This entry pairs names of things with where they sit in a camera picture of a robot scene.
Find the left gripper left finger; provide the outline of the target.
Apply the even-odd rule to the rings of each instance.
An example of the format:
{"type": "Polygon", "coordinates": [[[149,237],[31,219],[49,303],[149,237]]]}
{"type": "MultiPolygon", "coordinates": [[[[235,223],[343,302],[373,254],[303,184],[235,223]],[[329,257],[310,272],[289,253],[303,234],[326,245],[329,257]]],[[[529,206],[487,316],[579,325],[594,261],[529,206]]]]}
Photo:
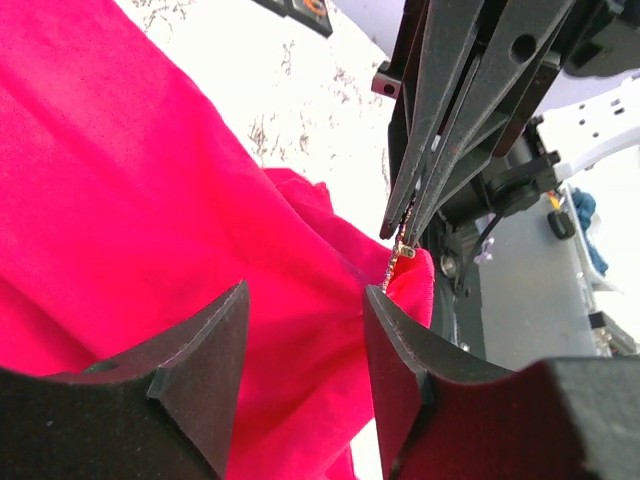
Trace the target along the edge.
{"type": "Polygon", "coordinates": [[[241,282],[80,373],[1,373],[5,479],[221,479],[245,359],[241,282]]]}

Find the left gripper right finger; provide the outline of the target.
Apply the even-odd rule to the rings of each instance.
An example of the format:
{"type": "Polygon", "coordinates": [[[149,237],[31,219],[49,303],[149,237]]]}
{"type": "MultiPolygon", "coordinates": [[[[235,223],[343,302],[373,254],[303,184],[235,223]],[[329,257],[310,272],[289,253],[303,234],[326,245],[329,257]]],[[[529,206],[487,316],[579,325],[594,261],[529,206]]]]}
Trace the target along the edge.
{"type": "Polygon", "coordinates": [[[513,372],[411,319],[379,288],[365,339],[387,479],[635,479],[639,363],[552,358],[513,372]]]}

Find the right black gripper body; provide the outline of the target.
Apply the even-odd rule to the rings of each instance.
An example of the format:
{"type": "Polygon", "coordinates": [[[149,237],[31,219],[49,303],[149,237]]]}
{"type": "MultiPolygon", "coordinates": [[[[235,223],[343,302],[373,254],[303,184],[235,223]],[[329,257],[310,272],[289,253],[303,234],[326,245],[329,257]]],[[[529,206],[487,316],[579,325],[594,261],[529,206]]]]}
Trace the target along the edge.
{"type": "Polygon", "coordinates": [[[554,185],[556,155],[498,169],[560,74],[620,71],[616,1],[408,1],[375,91],[395,98],[384,223],[465,223],[554,185]]]}

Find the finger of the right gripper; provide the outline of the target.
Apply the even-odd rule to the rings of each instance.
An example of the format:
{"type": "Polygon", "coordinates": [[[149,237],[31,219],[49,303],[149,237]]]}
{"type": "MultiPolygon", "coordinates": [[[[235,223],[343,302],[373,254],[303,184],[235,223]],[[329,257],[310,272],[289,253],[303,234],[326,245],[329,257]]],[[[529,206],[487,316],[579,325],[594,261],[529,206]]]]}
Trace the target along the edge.
{"type": "Polygon", "coordinates": [[[411,122],[380,229],[383,239],[396,231],[410,204],[473,48],[482,8],[481,1],[429,1],[423,8],[403,74],[401,99],[411,122]]]}
{"type": "Polygon", "coordinates": [[[498,128],[508,120],[497,112],[500,103],[573,7],[570,1],[507,1],[501,7],[481,2],[473,48],[413,192],[408,245],[422,235],[473,137],[484,126],[498,128]]]}

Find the round orange brooch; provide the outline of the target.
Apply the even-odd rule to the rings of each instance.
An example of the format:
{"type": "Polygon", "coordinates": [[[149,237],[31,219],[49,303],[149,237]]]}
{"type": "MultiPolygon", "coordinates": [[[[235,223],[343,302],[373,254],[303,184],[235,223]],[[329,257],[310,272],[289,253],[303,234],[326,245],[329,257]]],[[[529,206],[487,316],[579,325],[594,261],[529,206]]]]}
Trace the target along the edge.
{"type": "Polygon", "coordinates": [[[316,16],[325,17],[327,15],[324,0],[303,0],[303,5],[316,16]]]}

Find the red t-shirt garment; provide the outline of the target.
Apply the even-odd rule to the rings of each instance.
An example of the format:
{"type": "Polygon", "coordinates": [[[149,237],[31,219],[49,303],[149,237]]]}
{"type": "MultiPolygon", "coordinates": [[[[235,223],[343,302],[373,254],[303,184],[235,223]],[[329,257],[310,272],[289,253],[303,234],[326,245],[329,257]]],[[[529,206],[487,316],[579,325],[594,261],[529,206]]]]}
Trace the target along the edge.
{"type": "Polygon", "coordinates": [[[389,250],[262,169],[112,1],[1,5],[1,363],[79,371],[251,296],[231,479],[350,479],[389,250]]]}

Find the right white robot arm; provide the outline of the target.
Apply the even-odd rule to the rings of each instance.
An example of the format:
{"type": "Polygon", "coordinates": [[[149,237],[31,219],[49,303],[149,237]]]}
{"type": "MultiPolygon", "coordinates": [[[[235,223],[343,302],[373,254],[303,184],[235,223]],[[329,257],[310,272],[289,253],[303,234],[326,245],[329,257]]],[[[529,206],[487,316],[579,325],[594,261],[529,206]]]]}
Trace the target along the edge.
{"type": "Polygon", "coordinates": [[[639,141],[635,1],[408,1],[373,87],[392,97],[380,235],[412,246],[639,141]]]}

